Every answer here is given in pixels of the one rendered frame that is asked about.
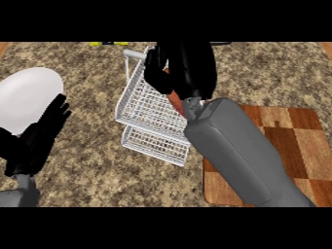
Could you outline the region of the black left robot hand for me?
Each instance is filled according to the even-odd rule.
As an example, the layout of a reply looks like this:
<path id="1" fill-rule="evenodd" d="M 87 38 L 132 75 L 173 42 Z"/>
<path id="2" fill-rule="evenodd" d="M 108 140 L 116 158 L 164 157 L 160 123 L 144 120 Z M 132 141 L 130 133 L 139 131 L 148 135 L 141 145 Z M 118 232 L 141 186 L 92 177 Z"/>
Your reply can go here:
<path id="1" fill-rule="evenodd" d="M 5 175 L 33 176 L 46 163 L 55 138 L 73 112 L 67 96 L 59 93 L 52 100 L 39 121 L 28 125 L 21 136 L 0 126 L 0 158 L 6 161 Z"/>

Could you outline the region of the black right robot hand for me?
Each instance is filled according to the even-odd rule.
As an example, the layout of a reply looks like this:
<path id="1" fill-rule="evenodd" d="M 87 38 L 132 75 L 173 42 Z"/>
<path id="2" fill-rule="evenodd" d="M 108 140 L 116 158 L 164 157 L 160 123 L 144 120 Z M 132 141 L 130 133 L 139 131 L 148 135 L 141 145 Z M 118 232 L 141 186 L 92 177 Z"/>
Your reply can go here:
<path id="1" fill-rule="evenodd" d="M 210 99 L 217 84 L 217 69 L 211 45 L 207 41 L 163 41 L 148 51 L 144 79 L 161 94 L 178 93 Z"/>

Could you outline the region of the orange sweet potato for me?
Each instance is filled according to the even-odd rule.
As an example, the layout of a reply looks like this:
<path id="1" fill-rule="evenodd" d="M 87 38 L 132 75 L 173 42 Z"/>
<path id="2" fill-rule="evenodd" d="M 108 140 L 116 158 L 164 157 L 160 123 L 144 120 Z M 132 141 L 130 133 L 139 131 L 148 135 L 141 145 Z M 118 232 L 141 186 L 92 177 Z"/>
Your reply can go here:
<path id="1" fill-rule="evenodd" d="M 179 94 L 175 92 L 172 86 L 167 86 L 167 98 L 169 98 L 169 101 L 178 111 L 178 113 L 180 115 L 185 115 L 185 112 L 183 112 L 183 100 L 180 99 L 179 97 Z"/>

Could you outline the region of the checkered wooden cutting board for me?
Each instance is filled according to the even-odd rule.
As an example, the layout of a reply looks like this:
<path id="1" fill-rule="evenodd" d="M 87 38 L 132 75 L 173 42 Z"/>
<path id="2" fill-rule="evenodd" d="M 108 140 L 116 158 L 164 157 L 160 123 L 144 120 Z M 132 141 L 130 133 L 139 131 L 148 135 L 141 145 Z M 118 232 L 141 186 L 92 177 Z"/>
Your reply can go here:
<path id="1" fill-rule="evenodd" d="M 242 105 L 275 146 L 290 178 L 319 207 L 332 207 L 332 152 L 312 109 Z"/>

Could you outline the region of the white plate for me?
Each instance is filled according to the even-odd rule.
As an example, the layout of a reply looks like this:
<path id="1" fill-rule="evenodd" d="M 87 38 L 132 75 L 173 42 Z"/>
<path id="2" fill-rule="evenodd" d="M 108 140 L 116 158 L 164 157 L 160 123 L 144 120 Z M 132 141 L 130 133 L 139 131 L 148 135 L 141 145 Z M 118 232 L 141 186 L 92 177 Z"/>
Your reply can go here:
<path id="1" fill-rule="evenodd" d="M 62 92 L 62 77 L 54 69 L 31 67 L 14 73 L 0 81 L 0 127 L 20 135 Z"/>

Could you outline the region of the yellow object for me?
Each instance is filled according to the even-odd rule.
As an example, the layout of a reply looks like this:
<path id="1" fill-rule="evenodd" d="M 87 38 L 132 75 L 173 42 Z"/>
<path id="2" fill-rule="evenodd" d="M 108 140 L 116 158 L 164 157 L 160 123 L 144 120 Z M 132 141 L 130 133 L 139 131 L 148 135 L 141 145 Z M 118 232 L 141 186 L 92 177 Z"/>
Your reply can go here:
<path id="1" fill-rule="evenodd" d="M 92 47 L 101 47 L 101 46 L 127 46 L 129 42 L 90 42 L 89 45 Z"/>

